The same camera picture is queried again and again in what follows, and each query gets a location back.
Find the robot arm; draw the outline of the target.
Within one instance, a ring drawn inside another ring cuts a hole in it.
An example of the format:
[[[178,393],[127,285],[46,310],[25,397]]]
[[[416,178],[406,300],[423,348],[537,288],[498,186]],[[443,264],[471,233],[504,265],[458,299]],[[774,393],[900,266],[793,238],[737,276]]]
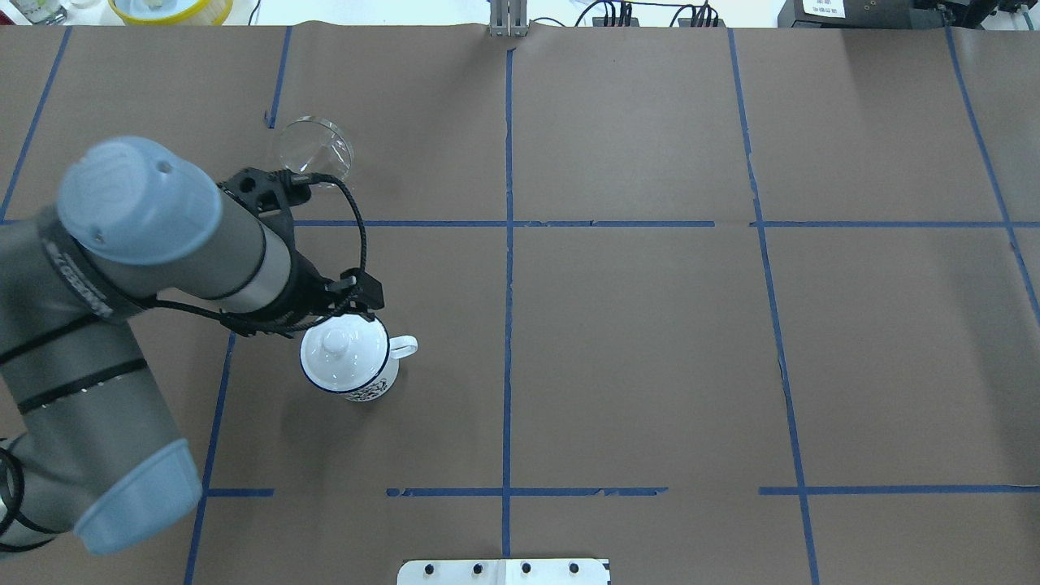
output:
[[[297,251],[294,206],[339,189],[359,262],[335,279]],[[71,533],[94,555],[156,536],[205,495],[130,327],[149,310],[210,319],[238,336],[291,337],[383,307],[345,182],[246,169],[212,180],[141,136],[93,145],[56,201],[2,227],[2,381],[24,423],[2,441],[2,556]]]

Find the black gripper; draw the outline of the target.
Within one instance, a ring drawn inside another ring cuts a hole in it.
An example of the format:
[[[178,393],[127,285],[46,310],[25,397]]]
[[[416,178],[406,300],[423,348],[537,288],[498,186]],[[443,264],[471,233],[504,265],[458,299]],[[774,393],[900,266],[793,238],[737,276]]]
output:
[[[354,310],[385,307],[382,283],[366,271],[348,269],[331,280],[298,252],[265,248],[244,284],[219,300],[218,322],[242,336],[291,338],[341,311],[348,289]]]

